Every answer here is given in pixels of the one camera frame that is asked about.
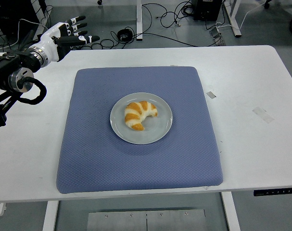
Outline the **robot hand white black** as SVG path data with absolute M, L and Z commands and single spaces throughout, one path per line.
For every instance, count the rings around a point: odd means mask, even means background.
M 81 28 L 87 26 L 83 23 L 85 16 L 71 18 L 65 22 L 58 22 L 40 37 L 40 41 L 32 48 L 40 52 L 48 64 L 62 60 L 73 46 L 87 45 L 100 40 L 99 36 L 88 35 Z

